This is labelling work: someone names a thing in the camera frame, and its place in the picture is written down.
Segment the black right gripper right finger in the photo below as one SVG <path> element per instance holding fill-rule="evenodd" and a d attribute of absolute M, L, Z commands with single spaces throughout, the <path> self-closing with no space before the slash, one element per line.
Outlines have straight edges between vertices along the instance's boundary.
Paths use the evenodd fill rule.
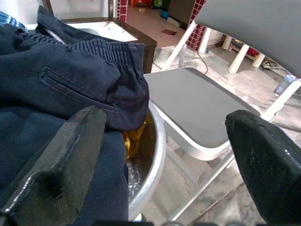
<path fill-rule="evenodd" d="M 301 149 L 278 126 L 237 110 L 225 126 L 239 172 L 261 217 L 301 222 Z"/>

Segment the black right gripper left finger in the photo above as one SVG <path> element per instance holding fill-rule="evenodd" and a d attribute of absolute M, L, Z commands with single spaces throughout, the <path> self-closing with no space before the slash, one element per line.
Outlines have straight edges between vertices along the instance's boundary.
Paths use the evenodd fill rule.
<path fill-rule="evenodd" d="M 105 124 L 105 112 L 94 106 L 64 122 L 1 195 L 1 225 L 72 224 L 95 171 Z"/>

